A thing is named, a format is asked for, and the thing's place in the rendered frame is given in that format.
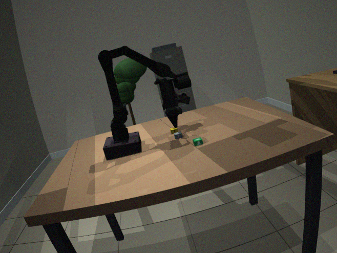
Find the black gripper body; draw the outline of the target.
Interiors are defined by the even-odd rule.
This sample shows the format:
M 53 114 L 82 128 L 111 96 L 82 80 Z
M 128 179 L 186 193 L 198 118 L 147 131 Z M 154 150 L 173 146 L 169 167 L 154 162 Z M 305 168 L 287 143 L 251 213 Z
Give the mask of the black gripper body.
M 167 94 L 161 94 L 163 100 L 163 110 L 166 109 L 167 117 L 182 114 L 182 108 L 178 106 L 178 103 L 175 103 L 175 96 L 175 91 Z

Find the yellow block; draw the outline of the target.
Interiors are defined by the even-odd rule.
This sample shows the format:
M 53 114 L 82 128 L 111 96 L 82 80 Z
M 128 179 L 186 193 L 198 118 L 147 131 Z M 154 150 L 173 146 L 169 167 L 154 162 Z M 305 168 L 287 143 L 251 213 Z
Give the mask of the yellow block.
M 170 131 L 171 131 L 171 134 L 173 134 L 173 133 L 178 132 L 178 129 L 177 128 L 171 128 Z

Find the green block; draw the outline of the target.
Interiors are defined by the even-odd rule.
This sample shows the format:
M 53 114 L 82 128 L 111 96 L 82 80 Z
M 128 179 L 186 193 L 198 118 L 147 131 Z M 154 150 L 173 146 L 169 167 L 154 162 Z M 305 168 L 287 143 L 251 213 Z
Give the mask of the green block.
M 199 146 L 199 145 L 202 145 L 202 144 L 203 144 L 203 141 L 202 141 L 202 139 L 199 137 L 199 138 L 193 139 L 193 143 L 194 143 L 195 146 Z

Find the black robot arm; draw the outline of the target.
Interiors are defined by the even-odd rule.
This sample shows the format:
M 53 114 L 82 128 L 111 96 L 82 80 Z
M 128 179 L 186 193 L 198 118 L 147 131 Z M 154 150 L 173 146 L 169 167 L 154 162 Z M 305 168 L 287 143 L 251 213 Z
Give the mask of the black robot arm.
M 122 104 L 120 100 L 120 96 L 118 93 L 118 87 L 115 81 L 114 72 L 113 72 L 113 62 L 112 59 L 120 56 L 127 56 L 131 58 L 132 60 L 135 60 L 139 63 L 141 63 L 144 66 L 147 66 L 150 70 L 152 70 L 155 74 L 157 74 L 160 77 L 170 77 L 173 79 L 167 80 L 164 79 L 156 79 L 154 84 L 159 84 L 161 94 L 167 94 L 171 93 L 175 88 L 184 89 L 191 87 L 191 80 L 188 76 L 187 72 L 183 72 L 181 74 L 174 74 L 170 67 L 166 64 L 163 64 L 161 62 L 154 61 L 152 59 L 149 59 L 146 56 L 143 56 L 142 54 L 128 48 L 128 46 L 123 46 L 118 49 L 114 49 L 111 51 L 103 50 L 98 54 L 98 60 L 101 64 L 101 67 L 103 68 L 103 71 L 105 72 L 106 81 L 108 84 L 108 88 L 110 91 L 110 96 L 112 100 L 113 105 L 113 115 L 114 118 L 111 121 L 111 132 L 114 139 L 114 144 L 119 142 L 128 141 L 129 139 L 129 133 L 128 128 L 125 127 L 125 122 L 127 120 L 127 107 L 126 103 Z M 173 82 L 174 86 L 173 86 Z M 190 97 L 187 96 L 185 93 L 182 93 L 182 95 L 175 96 L 175 103 L 181 102 L 189 104 Z

